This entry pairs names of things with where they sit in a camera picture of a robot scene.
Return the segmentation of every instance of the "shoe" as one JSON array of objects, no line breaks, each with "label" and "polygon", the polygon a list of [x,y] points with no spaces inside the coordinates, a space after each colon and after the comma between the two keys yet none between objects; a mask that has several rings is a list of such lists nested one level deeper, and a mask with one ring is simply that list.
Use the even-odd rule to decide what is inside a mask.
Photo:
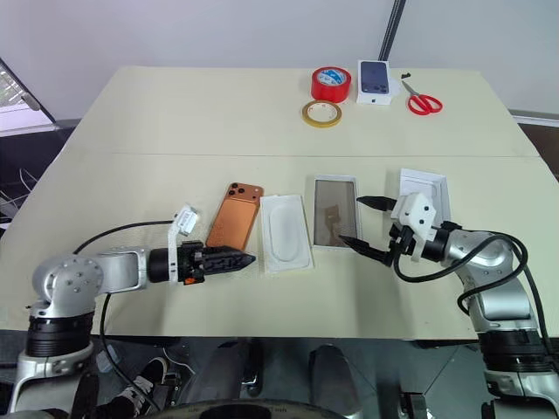
[{"label": "shoe", "polygon": [[[134,379],[134,384],[151,397],[154,393],[154,385],[163,382],[168,368],[167,360],[159,357],[154,358]],[[145,415],[148,412],[150,407],[148,401],[142,395],[139,395],[134,387],[126,387],[119,396],[129,399],[134,404],[134,417]]]}]

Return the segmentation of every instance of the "table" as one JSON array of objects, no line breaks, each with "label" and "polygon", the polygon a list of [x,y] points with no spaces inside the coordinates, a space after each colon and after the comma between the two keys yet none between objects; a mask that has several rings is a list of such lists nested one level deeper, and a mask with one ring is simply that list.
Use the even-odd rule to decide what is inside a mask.
[{"label": "table", "polygon": [[[338,141],[334,141],[330,130],[311,128],[300,120],[300,107],[310,100],[300,92],[293,94],[300,96],[300,107],[288,118],[278,112],[276,102],[270,101],[267,104],[270,106],[261,107],[258,118],[250,113],[243,116],[238,109],[232,111],[230,119],[225,116],[222,120],[231,123],[225,123],[227,129],[223,124],[217,127],[206,120],[210,135],[203,138],[199,122],[207,118],[205,110],[196,118],[182,117],[180,122],[168,119],[174,121],[171,127],[161,124],[161,120],[146,118],[139,109],[157,109],[153,102],[162,100],[164,94],[157,88],[151,90],[149,100],[148,95],[140,100],[129,80],[135,79],[137,89],[140,86],[146,89],[151,86],[150,80],[169,79],[170,73],[181,72],[204,75],[207,70],[130,68],[118,72],[47,169],[0,242],[3,287],[0,328],[27,327],[28,312],[24,306],[35,299],[31,274],[38,263],[72,251],[100,231],[124,223],[170,218],[188,202],[201,214],[191,238],[204,239],[227,184],[238,181],[261,185],[267,195],[302,195],[307,227],[312,235],[314,175],[355,175],[362,194],[396,196],[398,171],[405,167],[447,175],[454,221],[472,229],[506,231],[526,244],[530,250],[530,267],[546,309],[549,332],[559,335],[559,308],[554,305],[557,285],[552,275],[553,262],[559,254],[556,241],[559,188],[528,139],[477,73],[434,71],[446,74],[443,79],[449,84],[476,87],[478,94],[489,102],[487,112],[493,114],[491,118],[479,113],[478,107],[462,116],[472,122],[464,128],[472,136],[473,151],[467,153],[461,142],[449,141],[448,134],[444,134],[452,131],[452,115],[446,122],[432,118],[431,125],[423,122],[428,119],[415,116],[415,120],[407,119],[404,123],[407,111],[402,109],[402,96],[395,98],[390,111],[361,109],[351,102],[343,104],[344,119],[339,126],[331,128],[338,133]],[[243,74],[240,70],[212,72],[216,77]],[[264,88],[258,77],[260,72],[266,82],[272,79],[268,73],[276,74],[278,79],[292,79],[294,83],[301,74],[310,74],[302,70],[248,72],[257,76],[244,78],[239,91],[247,91],[251,83],[255,84],[251,92],[257,92],[258,86]],[[438,89],[443,92],[442,87],[435,85],[437,78],[430,71],[411,72],[414,78],[422,73],[431,80],[430,93],[439,96],[445,104],[453,102],[451,97],[444,99],[439,94]],[[109,106],[109,99],[122,94],[122,89],[129,89],[134,99],[124,95],[119,103]],[[191,100],[202,103],[202,109],[208,103],[205,97],[212,95],[211,91],[199,94],[203,90],[191,86],[192,96],[196,96]],[[288,95],[280,90],[275,92],[287,102]],[[250,98],[247,96],[245,102],[250,104]],[[268,127],[258,123],[250,128],[251,120],[270,120],[271,111],[287,121],[292,136],[284,137],[285,124]],[[396,124],[400,119],[400,132],[418,133],[416,140],[390,145],[379,138],[376,139],[378,148],[371,147],[364,140],[369,129],[366,113],[376,115],[376,112],[385,115],[378,120],[385,123],[383,132],[388,133],[390,123]],[[143,116],[134,117],[136,113]],[[493,142],[489,141],[486,126],[478,123],[486,119],[499,121],[502,131],[509,135],[508,140],[501,134],[495,135]],[[445,128],[433,127],[439,123]],[[143,134],[147,131],[155,134],[157,129],[159,134],[151,142]],[[267,143],[254,140],[257,134],[252,130],[257,129]],[[247,130],[250,135],[245,139],[242,133]],[[422,136],[426,131],[429,136]],[[236,147],[224,136],[225,132],[236,139]],[[490,133],[497,132],[497,127],[490,130]],[[309,155],[308,144],[304,143],[307,137],[322,144]],[[361,141],[362,155],[356,148],[342,152],[339,143],[345,144],[346,138],[354,144]],[[173,148],[177,148],[175,153],[171,152]],[[440,153],[441,148],[445,149],[444,153]],[[386,246],[389,219],[372,209],[359,210],[364,238],[375,247]],[[157,226],[118,233],[92,244],[85,253],[117,244],[164,247],[166,229]],[[350,251],[318,250],[314,251],[313,270],[267,275],[259,219],[247,251],[257,255],[257,263],[240,272],[210,276],[203,285],[159,284],[147,291],[115,295],[107,315],[107,332],[160,336],[475,338],[469,319],[455,305],[461,290],[457,277],[421,285],[406,284],[397,280],[388,268]],[[403,264],[404,271],[417,275],[435,269],[437,266],[429,262]],[[96,315],[95,329],[98,322]]]}]

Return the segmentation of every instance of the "scissors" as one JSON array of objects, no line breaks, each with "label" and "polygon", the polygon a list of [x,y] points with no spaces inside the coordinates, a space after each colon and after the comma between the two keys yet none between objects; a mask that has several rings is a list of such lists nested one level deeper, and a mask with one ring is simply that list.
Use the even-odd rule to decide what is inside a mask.
[{"label": "scissors", "polygon": [[410,98],[408,99],[408,108],[417,115],[428,115],[429,113],[437,113],[443,109],[443,104],[440,100],[428,96],[426,94],[417,93],[405,81],[402,84],[408,92]]}]

